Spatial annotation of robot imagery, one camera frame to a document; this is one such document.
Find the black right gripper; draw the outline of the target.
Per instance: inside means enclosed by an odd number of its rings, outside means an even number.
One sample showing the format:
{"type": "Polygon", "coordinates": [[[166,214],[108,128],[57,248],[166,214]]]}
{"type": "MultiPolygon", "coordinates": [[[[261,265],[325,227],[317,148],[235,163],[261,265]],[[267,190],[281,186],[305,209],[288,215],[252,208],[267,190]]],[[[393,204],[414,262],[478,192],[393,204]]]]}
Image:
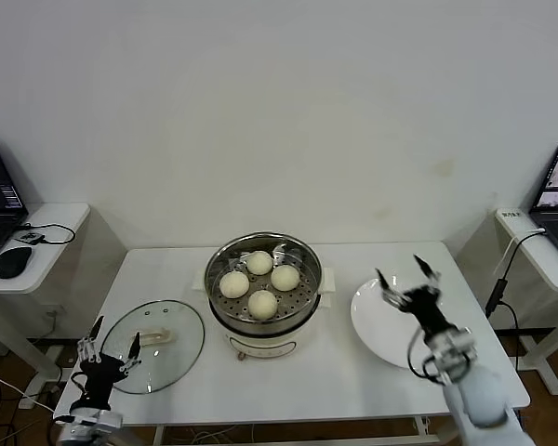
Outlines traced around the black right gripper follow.
{"type": "Polygon", "coordinates": [[[402,294],[391,288],[384,275],[379,269],[376,269],[382,299],[403,313],[412,314],[426,335],[438,335],[455,328],[455,325],[446,319],[438,306],[441,296],[439,290],[441,274],[421,257],[414,255],[414,259],[426,277],[427,285],[413,288],[402,294]]]}

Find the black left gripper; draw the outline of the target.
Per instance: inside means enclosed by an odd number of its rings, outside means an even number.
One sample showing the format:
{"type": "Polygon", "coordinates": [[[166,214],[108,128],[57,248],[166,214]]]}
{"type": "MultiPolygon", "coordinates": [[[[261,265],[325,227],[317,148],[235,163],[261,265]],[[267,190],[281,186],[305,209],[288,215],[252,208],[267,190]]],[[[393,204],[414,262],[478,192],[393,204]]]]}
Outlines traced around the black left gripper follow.
{"type": "Polygon", "coordinates": [[[86,376],[80,398],[82,408],[110,411],[109,399],[113,385],[126,378],[126,374],[140,363],[140,332],[133,337],[125,361],[99,352],[96,340],[103,317],[100,316],[89,333],[77,343],[77,354],[82,374],[86,376]]]}

